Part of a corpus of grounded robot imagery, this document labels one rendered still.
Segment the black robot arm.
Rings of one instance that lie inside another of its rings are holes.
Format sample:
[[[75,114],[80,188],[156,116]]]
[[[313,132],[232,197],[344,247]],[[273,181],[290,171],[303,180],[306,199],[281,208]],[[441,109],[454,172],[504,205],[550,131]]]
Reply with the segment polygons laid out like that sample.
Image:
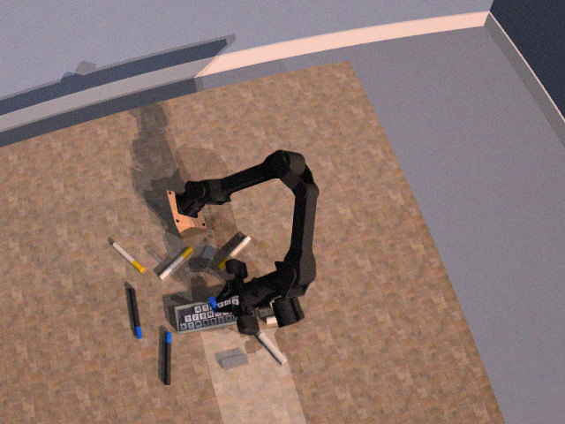
[[[278,149],[263,163],[241,170],[225,178],[188,181],[182,194],[175,194],[179,215],[198,217],[206,205],[222,205],[231,201],[232,193],[279,178],[294,193],[295,206],[290,250],[282,261],[276,261],[276,271],[260,278],[264,294],[271,303],[278,327],[305,319],[298,297],[305,293],[316,277],[313,255],[313,232],[319,187],[303,155]],[[296,286],[296,287],[295,287]]]

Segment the black stylus with blue tip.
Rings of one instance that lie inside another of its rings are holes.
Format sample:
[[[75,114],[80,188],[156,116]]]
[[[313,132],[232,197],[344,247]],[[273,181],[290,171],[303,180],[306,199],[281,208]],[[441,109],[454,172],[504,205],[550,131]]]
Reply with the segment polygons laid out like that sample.
[[[130,292],[131,307],[132,307],[133,320],[134,320],[135,336],[137,337],[137,339],[140,339],[141,336],[142,336],[142,333],[140,331],[139,311],[138,311],[138,304],[137,304],[136,297],[135,297],[135,289],[131,288],[131,289],[129,289],[129,292]]]
[[[171,377],[171,372],[170,372],[170,364],[171,364],[171,356],[170,356],[170,351],[171,351],[171,334],[169,331],[166,332],[165,334],[165,356],[164,356],[164,362],[165,362],[165,368],[164,368],[164,385],[170,385],[170,377]]]

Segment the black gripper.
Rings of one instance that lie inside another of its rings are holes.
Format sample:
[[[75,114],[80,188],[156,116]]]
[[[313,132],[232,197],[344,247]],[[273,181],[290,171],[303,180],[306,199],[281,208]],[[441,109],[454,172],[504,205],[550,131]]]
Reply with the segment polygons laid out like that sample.
[[[231,259],[225,262],[227,272],[235,273],[235,278],[227,280],[222,292],[215,298],[220,303],[226,299],[238,296],[240,304],[230,303],[215,310],[218,313],[232,313],[237,318],[237,330],[241,334],[254,336],[259,333],[260,325],[258,317],[252,316],[252,305],[263,301],[270,301],[263,292],[260,285],[260,277],[253,277],[251,281],[244,283],[243,278],[248,276],[245,263]]]

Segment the white and yellow cylinder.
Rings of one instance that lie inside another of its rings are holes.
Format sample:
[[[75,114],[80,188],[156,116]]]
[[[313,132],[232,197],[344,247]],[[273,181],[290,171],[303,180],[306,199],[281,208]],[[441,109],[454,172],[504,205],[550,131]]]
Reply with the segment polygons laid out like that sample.
[[[226,264],[225,262],[228,260],[231,260],[236,254],[237,252],[250,240],[249,236],[245,236],[227,255],[226,257],[221,260],[216,266],[219,269],[222,269]]]
[[[131,256],[130,254],[128,254],[117,242],[115,242],[112,246],[113,246],[114,248],[116,248],[116,250],[117,250],[121,255],[123,255],[123,257],[124,257],[128,262],[130,262],[130,263],[134,266],[134,268],[136,268],[139,272],[143,272],[143,271],[144,271],[143,266],[140,265],[136,260],[134,260],[134,259],[132,258],[132,256]]]
[[[178,264],[191,252],[192,247],[188,246],[158,277],[163,280],[170,273],[170,271],[175,269]]]

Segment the grey keyboard with white letter keys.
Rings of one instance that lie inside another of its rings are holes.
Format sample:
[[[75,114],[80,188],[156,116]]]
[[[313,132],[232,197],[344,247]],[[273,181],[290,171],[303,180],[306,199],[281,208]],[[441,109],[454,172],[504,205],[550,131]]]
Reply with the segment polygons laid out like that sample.
[[[239,297],[226,299],[217,303],[217,306],[220,308],[230,303],[240,304]],[[237,324],[238,318],[232,313],[214,313],[208,301],[175,307],[175,315],[180,335],[234,325]]]

